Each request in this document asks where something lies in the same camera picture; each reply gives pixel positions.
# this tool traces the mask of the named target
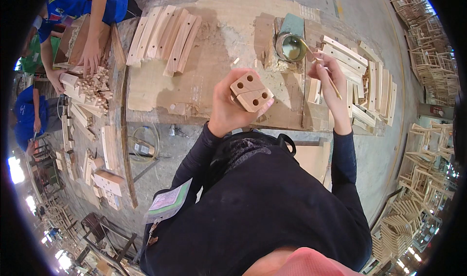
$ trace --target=blue t-shirt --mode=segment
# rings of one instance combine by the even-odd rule
[[[55,24],[71,23],[83,14],[90,13],[91,3],[91,0],[47,0],[49,19],[43,19],[38,30],[40,42],[43,43],[49,37]],[[107,0],[102,21],[108,25],[121,22],[126,15],[127,6],[128,0]]]
[[[16,122],[15,126],[15,137],[16,142],[21,147],[22,150],[26,151],[27,141],[34,137],[34,120],[36,115],[34,113],[34,102],[32,99],[34,86],[29,86],[20,94],[15,102],[15,115]],[[44,134],[45,129],[47,129],[47,123],[49,120],[49,115],[47,113],[47,108],[49,103],[45,100],[45,96],[39,96],[39,117],[41,118],[41,131],[36,135],[39,137]]]

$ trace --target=worker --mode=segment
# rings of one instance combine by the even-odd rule
[[[52,133],[62,129],[59,118],[61,109],[57,109],[59,98],[45,99],[39,95],[39,90],[29,86],[20,94],[15,102],[15,108],[10,111],[9,124],[15,131],[18,146],[31,156],[34,153],[32,139],[44,133]]]
[[[83,14],[90,13],[89,32],[83,54],[79,61],[84,64],[84,75],[87,75],[88,69],[90,75],[93,75],[99,65],[102,52],[99,51],[99,28],[101,21],[110,25],[113,22],[141,16],[135,0],[47,0],[40,12],[43,18],[38,29],[39,40],[41,43],[41,58],[47,78],[52,82],[57,94],[65,90],[60,83],[61,70],[53,70],[52,46],[50,44],[50,32],[54,24],[65,23],[70,25],[74,19]]]
[[[314,55],[323,64],[313,64],[308,75],[321,80],[334,116],[332,192],[299,166],[285,146],[293,145],[287,136],[227,135],[256,121],[274,102],[256,113],[241,109],[230,98],[230,85],[250,69],[233,69],[214,87],[211,119],[172,181],[170,190],[192,178],[181,209],[151,233],[153,224],[145,226],[145,273],[326,275],[313,269],[364,266],[372,241],[355,186],[353,131],[346,100],[336,96],[330,79],[344,97],[347,81],[334,58]]]

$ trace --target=paintbrush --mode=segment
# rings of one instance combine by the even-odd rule
[[[305,45],[305,47],[308,49],[308,51],[310,51],[310,53],[312,53],[312,56],[313,56],[313,61],[316,61],[318,62],[318,60],[316,59],[316,57],[313,55],[313,51],[310,49],[310,47],[308,47],[308,45],[305,43],[305,41],[303,39],[300,39],[300,41],[302,41],[302,43]],[[332,79],[329,79],[329,82],[331,83],[332,87],[334,88],[334,91],[336,92],[336,95],[337,97],[342,100],[342,96],[341,94],[339,93],[339,91],[337,90],[337,87],[336,85],[334,84],[334,82],[332,81]]]

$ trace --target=hand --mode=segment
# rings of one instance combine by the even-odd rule
[[[26,149],[26,155],[27,156],[31,156],[34,154],[34,150],[35,150],[35,143],[34,141],[30,142],[28,145],[27,145],[27,149]]]
[[[39,117],[36,117],[34,119],[34,131],[39,133],[41,131],[41,119]]]
[[[93,76],[97,72],[97,66],[99,65],[101,57],[101,51],[99,48],[99,40],[97,37],[88,37],[83,54],[78,64],[83,64],[83,77],[87,76],[87,69],[90,69],[90,75]]]
[[[350,125],[347,100],[345,99],[347,97],[346,77],[333,57],[317,52],[314,52],[313,56],[323,61],[313,63],[308,75],[311,78],[321,80],[321,90],[323,91],[324,100],[334,116],[334,131],[339,135],[347,135],[352,132],[352,126]],[[344,97],[343,99],[337,97],[330,79],[336,85],[341,96]]]
[[[61,95],[63,92],[65,92],[65,88],[63,88],[62,83],[60,82],[60,75],[62,73],[65,73],[67,69],[59,69],[59,70],[51,70],[47,72],[47,78],[50,80],[52,83],[52,86],[55,88],[55,92],[57,94]]]
[[[272,98],[257,112],[251,113],[232,101],[230,85],[250,70],[248,68],[232,69],[224,79],[214,86],[213,112],[207,127],[215,136],[224,137],[232,130],[250,125],[274,103]]]

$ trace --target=black long-sleeve shirt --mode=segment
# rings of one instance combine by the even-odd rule
[[[280,247],[309,247],[359,271],[371,236],[355,186],[353,133],[334,133],[332,193],[279,146],[229,171],[195,204],[223,140],[207,125],[178,168],[172,188],[193,177],[186,201],[162,221],[140,266],[149,275],[241,275]],[[148,241],[146,225],[144,243]]]

